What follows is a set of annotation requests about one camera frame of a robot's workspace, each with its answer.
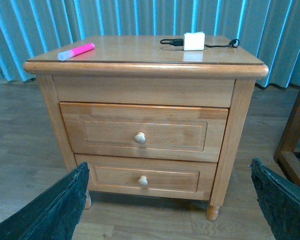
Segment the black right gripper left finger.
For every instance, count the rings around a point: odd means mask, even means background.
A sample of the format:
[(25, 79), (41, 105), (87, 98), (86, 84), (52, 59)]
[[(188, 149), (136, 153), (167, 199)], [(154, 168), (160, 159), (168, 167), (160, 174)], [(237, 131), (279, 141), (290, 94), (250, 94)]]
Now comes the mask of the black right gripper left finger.
[(87, 200), (89, 168), (81, 163), (0, 223), (0, 240), (70, 240)]

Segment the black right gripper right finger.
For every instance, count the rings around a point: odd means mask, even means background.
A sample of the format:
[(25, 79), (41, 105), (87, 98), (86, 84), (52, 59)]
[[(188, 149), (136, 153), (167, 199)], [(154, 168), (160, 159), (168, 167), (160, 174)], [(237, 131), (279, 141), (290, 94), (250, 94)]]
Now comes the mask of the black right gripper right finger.
[(300, 240), (300, 187), (252, 159), (251, 178), (259, 207), (276, 240)]

